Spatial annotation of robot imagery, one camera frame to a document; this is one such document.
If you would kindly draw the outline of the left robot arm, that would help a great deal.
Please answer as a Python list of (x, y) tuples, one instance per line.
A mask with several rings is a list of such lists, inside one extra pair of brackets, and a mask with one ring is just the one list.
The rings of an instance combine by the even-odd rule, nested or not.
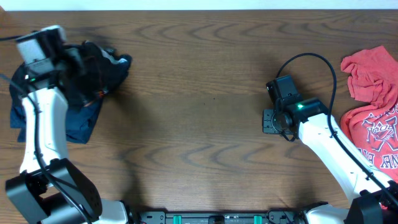
[(67, 42), (54, 25), (15, 37), (21, 79), (9, 83), (25, 113), (25, 154), (6, 181), (8, 199), (28, 223), (133, 223), (121, 200), (101, 198), (69, 159), (67, 111), (93, 104), (126, 78), (132, 57), (86, 41)]

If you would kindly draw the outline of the black printed cycling jersey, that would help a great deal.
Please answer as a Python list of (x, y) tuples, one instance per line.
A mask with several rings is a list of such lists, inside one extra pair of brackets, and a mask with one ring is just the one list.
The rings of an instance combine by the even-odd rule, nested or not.
[(90, 100), (87, 103), (69, 103), (69, 107), (79, 109), (89, 106), (116, 90), (128, 77), (132, 57), (128, 54), (117, 55), (112, 48), (102, 48), (94, 42), (85, 41), (81, 44), (81, 55), (87, 69), (84, 76), (84, 89)]

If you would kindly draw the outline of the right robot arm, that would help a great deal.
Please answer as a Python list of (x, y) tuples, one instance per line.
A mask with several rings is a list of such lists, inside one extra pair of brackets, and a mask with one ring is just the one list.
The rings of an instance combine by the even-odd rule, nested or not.
[(339, 183), (349, 208), (327, 202), (303, 207), (294, 223), (397, 223), (397, 184), (371, 164), (342, 133), (318, 99), (303, 99), (291, 76), (266, 83), (273, 109), (264, 110), (263, 132), (301, 141)]

